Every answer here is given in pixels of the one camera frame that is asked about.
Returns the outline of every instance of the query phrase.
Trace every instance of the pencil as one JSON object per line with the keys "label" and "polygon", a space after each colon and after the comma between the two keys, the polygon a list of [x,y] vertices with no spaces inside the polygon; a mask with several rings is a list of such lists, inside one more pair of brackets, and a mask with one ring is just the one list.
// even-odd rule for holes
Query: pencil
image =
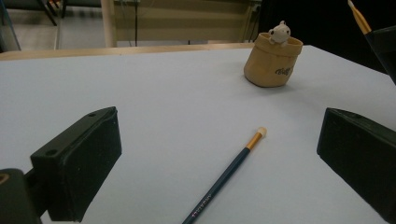
{"label": "pencil", "polygon": [[364,19],[363,15],[361,15],[361,13],[358,11],[357,8],[355,8],[355,5],[353,5],[351,0],[347,0],[347,3],[350,6],[350,9],[353,12],[353,17],[355,17],[355,21],[356,23],[359,25],[359,28],[361,28],[361,32],[364,35],[367,35],[368,33],[370,33],[372,31],[372,29],[370,28],[369,23],[367,23],[366,19]]}
{"label": "pencil", "polygon": [[247,157],[248,153],[254,148],[256,143],[266,135],[267,130],[263,127],[260,127],[259,130],[254,134],[251,140],[247,143],[246,147],[242,149],[242,151],[233,159],[233,162],[227,167],[224,173],[220,176],[220,178],[216,181],[216,183],[212,186],[212,188],[207,192],[204,198],[198,202],[195,208],[191,211],[191,213],[187,216],[187,218],[183,221],[183,224],[191,224],[193,223],[198,216],[204,211],[207,205],[212,201],[212,199],[216,196],[219,190],[224,186],[228,179],[233,175],[233,173],[238,169],[239,165],[244,161]]}

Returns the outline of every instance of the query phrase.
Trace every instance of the pencil tip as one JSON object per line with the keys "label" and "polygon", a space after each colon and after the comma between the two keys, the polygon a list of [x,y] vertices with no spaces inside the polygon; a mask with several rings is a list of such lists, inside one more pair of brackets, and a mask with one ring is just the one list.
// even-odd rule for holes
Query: pencil tip
{"label": "pencil tip", "polygon": [[267,129],[260,127],[259,130],[257,130],[258,133],[262,135],[262,137],[265,137],[267,135]]}

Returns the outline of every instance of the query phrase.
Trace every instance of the screw hole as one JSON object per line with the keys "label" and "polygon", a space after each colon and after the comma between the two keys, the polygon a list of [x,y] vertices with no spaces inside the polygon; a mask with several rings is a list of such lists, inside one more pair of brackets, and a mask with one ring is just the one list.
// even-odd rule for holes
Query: screw hole
{"label": "screw hole", "polygon": [[355,118],[355,119],[362,119],[363,116],[362,116],[362,115],[358,115],[358,114],[354,114],[354,115],[353,115],[353,118]]}
{"label": "screw hole", "polygon": [[51,149],[50,151],[46,152],[46,156],[53,156],[58,152],[56,149]]}
{"label": "screw hole", "polygon": [[0,174],[0,185],[4,184],[9,178],[8,174]]}

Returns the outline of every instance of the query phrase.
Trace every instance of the wooden table edge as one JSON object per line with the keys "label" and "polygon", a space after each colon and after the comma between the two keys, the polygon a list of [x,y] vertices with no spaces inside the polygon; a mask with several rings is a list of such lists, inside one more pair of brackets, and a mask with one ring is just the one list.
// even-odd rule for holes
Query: wooden table edge
{"label": "wooden table edge", "polygon": [[177,45],[155,47],[131,47],[131,48],[103,48],[103,49],[55,49],[55,50],[23,50],[0,53],[0,61],[44,59],[61,57],[97,56],[97,55],[128,55],[139,53],[161,53],[193,50],[212,49],[251,49],[253,43],[228,43],[228,44],[205,44],[205,45]]}

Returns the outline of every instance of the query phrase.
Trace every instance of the floor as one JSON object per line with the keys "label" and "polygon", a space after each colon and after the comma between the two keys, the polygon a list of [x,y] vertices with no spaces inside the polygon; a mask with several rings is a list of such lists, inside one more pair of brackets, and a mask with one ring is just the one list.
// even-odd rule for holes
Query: floor
{"label": "floor", "polygon": [[[67,7],[65,17],[50,19],[42,11],[9,9],[21,50],[104,48],[105,35],[101,8]],[[207,41],[138,41],[137,46],[205,44]],[[134,47],[134,41],[122,41],[118,47]]]}

